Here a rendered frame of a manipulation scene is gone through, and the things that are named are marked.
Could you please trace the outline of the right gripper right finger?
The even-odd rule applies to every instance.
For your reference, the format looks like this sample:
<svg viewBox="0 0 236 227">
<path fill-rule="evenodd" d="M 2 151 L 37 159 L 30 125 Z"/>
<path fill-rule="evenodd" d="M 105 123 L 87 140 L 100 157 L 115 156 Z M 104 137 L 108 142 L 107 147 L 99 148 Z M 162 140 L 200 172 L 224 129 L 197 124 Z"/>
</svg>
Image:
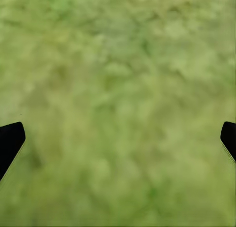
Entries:
<svg viewBox="0 0 236 227">
<path fill-rule="evenodd" d="M 220 139 L 236 161 L 236 124 L 224 122 Z"/>
</svg>

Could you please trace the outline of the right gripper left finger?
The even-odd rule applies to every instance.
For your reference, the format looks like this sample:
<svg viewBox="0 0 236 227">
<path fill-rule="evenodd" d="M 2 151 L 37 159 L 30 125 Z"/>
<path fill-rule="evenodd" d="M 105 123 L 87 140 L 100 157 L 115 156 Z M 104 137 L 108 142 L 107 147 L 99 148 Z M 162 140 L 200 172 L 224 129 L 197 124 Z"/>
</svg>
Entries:
<svg viewBox="0 0 236 227">
<path fill-rule="evenodd" d="M 0 127 L 0 181 L 25 140 L 25 130 L 21 122 Z"/>
</svg>

